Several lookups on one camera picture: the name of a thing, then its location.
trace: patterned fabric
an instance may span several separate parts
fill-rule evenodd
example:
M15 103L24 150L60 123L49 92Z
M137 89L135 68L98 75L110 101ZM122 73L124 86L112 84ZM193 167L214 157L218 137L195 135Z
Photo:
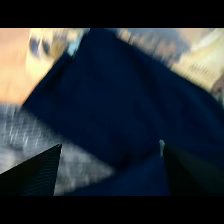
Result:
M14 105L0 105L0 173L62 143L55 194L110 176L113 169Z

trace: blue garment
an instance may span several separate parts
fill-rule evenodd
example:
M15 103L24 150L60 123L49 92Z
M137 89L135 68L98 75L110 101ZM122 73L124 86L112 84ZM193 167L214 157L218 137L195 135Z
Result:
M224 168L221 106L105 29L65 53L24 107L116 169L72 195L168 195L160 139Z

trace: fabric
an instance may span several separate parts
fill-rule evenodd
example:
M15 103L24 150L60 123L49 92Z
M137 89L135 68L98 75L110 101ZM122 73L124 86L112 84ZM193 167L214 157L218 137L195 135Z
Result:
M73 195L168 195L160 139L224 168L222 107L104 29L63 54L24 108L115 168Z
M62 143L55 195L111 176L114 169L17 105L0 105L0 174Z

